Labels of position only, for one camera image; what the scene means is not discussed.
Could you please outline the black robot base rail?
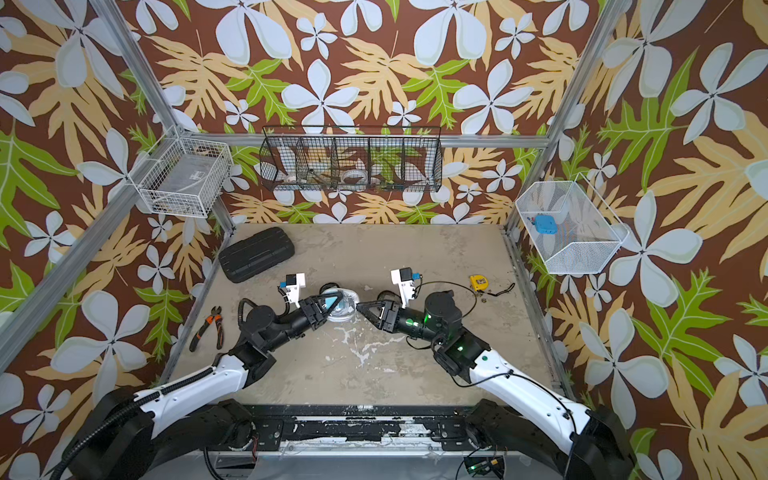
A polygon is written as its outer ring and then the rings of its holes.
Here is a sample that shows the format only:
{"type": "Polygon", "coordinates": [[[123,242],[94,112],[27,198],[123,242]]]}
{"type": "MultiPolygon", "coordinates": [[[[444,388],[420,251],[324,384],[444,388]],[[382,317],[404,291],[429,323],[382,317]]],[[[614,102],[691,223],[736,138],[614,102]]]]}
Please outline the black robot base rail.
{"type": "Polygon", "coordinates": [[[343,446],[411,443],[442,451],[490,446],[512,451],[534,440],[534,425],[509,407],[483,399],[474,406],[247,405],[256,451],[291,443],[343,446]]]}

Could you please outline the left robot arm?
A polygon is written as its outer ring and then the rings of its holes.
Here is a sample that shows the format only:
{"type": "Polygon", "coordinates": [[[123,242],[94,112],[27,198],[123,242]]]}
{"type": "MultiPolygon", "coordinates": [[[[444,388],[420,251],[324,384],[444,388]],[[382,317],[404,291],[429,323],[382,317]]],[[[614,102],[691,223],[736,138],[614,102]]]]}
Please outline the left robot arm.
{"type": "Polygon", "coordinates": [[[276,349],[318,329],[343,299],[341,290],[326,291],[282,315],[241,299],[240,335],[228,352],[175,381],[105,396],[63,450],[51,478],[139,479],[188,452],[247,441],[252,417],[232,394],[261,380],[276,362],[276,349]]]}

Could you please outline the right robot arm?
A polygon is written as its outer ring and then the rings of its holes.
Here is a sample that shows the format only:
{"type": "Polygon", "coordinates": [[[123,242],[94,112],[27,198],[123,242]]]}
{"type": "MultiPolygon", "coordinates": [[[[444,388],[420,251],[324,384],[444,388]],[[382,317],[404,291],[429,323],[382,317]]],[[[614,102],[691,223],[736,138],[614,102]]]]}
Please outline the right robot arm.
{"type": "Polygon", "coordinates": [[[421,311],[390,299],[356,309],[380,331],[427,341],[457,386],[493,395],[465,418],[478,449],[519,452],[565,479],[626,479],[634,470],[636,455],[615,413],[570,400],[513,366],[463,326],[452,291],[430,294],[421,311]]]}

